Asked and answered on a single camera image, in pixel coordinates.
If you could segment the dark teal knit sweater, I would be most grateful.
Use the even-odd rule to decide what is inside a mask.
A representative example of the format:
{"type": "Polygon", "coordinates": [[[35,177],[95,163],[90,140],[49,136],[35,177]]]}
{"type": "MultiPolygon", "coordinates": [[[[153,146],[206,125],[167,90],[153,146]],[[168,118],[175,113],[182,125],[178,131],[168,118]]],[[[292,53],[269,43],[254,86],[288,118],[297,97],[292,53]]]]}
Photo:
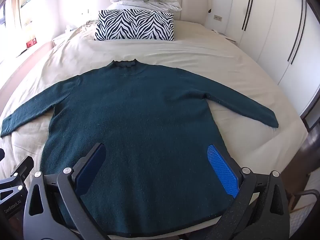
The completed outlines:
{"type": "Polygon", "coordinates": [[[104,144],[85,207],[106,234],[161,235],[219,217],[233,202],[208,159],[210,146],[228,155],[208,101],[279,126],[272,110],[227,86],[133,60],[48,87],[3,120],[1,137],[53,111],[41,171],[60,172],[104,144]]]}

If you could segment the beige bed sheet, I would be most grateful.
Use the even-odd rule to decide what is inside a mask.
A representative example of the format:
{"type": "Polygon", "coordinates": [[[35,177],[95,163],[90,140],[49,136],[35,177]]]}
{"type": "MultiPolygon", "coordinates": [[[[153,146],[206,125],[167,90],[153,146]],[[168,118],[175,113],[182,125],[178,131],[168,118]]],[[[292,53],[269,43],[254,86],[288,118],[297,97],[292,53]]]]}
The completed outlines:
{"type": "Polygon", "coordinates": [[[1,118],[47,87],[108,65],[112,61],[185,69],[202,75],[259,102],[274,111],[279,122],[272,129],[211,102],[213,118],[228,152],[240,166],[255,173],[283,171],[308,133],[283,91],[265,71],[237,46],[204,26],[176,21],[175,39],[95,41],[95,24],[73,31],[57,46],[43,46],[16,71],[1,91],[1,118]]]}

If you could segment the red box on shelf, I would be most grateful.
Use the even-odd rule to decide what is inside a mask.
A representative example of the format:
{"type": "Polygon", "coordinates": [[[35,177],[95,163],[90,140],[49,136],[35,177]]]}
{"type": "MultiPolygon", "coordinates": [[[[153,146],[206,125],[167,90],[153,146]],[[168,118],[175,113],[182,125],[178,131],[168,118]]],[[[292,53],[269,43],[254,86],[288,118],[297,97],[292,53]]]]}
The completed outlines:
{"type": "Polygon", "coordinates": [[[26,43],[26,46],[27,46],[27,48],[30,48],[30,47],[34,46],[35,44],[37,44],[37,39],[36,39],[36,37],[33,37],[31,40],[29,40],[26,43]]]}

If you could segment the zebra print pillow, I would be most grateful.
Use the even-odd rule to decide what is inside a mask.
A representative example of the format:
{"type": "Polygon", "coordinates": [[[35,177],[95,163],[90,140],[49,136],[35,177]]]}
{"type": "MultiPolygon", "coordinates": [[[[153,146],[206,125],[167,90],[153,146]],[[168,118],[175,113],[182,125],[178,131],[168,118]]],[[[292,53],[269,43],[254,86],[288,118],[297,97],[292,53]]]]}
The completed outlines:
{"type": "Polygon", "coordinates": [[[142,9],[101,10],[95,39],[105,40],[174,40],[174,15],[142,9]]]}

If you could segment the white wardrobe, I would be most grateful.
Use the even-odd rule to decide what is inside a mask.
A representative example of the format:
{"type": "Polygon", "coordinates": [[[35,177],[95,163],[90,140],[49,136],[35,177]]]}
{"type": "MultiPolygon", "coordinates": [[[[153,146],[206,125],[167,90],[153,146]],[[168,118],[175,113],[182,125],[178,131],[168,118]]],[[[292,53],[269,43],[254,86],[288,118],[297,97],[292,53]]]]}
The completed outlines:
{"type": "Polygon", "coordinates": [[[303,115],[319,92],[319,22],[307,0],[233,0],[226,34],[303,115]]]}

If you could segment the crumpled white duvet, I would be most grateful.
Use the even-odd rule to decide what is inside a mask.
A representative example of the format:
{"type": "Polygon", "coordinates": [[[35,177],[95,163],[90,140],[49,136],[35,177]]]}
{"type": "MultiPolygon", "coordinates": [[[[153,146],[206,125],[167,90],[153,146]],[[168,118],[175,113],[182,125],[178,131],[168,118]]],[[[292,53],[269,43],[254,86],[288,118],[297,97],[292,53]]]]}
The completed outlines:
{"type": "Polygon", "coordinates": [[[110,0],[110,2],[172,13],[182,10],[177,0],[110,0]]]}

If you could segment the wall power socket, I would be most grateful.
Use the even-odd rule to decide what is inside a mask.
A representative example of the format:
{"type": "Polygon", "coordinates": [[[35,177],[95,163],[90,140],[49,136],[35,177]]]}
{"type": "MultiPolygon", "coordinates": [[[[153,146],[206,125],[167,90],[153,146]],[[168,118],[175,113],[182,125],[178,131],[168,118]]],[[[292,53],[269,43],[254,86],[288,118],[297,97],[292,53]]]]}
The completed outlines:
{"type": "Polygon", "coordinates": [[[214,19],[217,20],[217,21],[222,21],[222,17],[221,16],[214,15],[214,19]]]}

